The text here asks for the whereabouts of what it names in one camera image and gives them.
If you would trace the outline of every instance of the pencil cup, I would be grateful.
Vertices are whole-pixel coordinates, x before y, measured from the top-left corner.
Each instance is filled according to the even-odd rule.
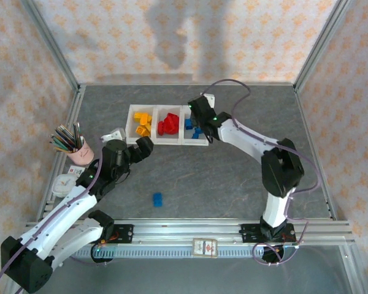
[[[80,137],[82,140],[82,148],[80,148],[77,152],[67,153],[68,157],[77,165],[88,165],[94,158],[94,152],[91,150],[90,146],[88,146],[86,140],[83,137]]]

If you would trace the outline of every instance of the clock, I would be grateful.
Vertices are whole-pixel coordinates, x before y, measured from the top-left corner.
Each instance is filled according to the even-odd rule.
[[[52,185],[52,193],[54,196],[64,198],[76,185],[78,177],[72,173],[58,175]]]

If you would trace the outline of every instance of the label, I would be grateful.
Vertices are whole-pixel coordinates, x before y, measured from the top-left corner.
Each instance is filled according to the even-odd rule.
[[[73,173],[74,175],[77,175],[77,177],[79,178],[80,174],[83,173],[85,171],[84,167],[78,167],[76,165],[71,165],[69,167],[68,173]]]
[[[215,258],[218,256],[217,240],[193,239],[193,255]]]

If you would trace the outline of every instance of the blue block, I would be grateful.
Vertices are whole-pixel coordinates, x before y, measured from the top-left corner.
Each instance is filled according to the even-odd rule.
[[[203,134],[203,131],[202,131],[202,129],[200,127],[196,127],[195,128],[195,133],[197,133],[197,134]]]
[[[193,129],[192,122],[191,122],[190,118],[186,118],[184,123],[185,123],[185,129],[186,130],[192,130]]]
[[[162,193],[154,193],[153,195],[154,207],[162,206]]]

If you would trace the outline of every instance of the wallpaper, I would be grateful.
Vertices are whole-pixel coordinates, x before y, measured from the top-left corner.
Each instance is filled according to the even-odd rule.
[[[301,93],[339,214],[368,275],[368,0],[356,1]]]
[[[80,83],[292,82],[337,0],[36,0]]]
[[[36,218],[54,158],[48,135],[71,98],[20,1],[0,0],[0,245]]]

